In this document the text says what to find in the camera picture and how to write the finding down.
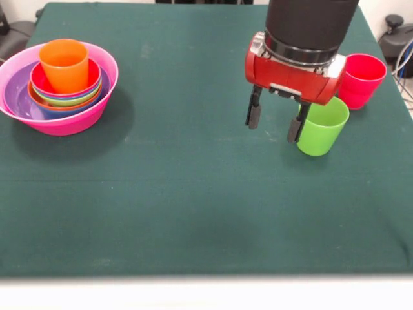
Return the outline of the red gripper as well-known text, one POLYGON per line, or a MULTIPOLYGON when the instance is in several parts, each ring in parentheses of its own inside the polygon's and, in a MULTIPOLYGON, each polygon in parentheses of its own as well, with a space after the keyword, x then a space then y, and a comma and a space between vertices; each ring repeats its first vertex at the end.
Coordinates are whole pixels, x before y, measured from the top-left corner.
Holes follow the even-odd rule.
POLYGON ((245 57, 245 77, 254 84, 248 104, 245 125, 256 129, 260 120, 260 97, 262 88, 274 89, 278 94, 295 97, 299 102, 299 112, 290 122, 287 134, 289 143, 297 143, 307 119, 310 103, 326 105, 337 92, 347 58, 334 56, 325 67, 299 67, 290 65, 270 55, 264 43, 264 33, 257 32, 247 49, 245 57))

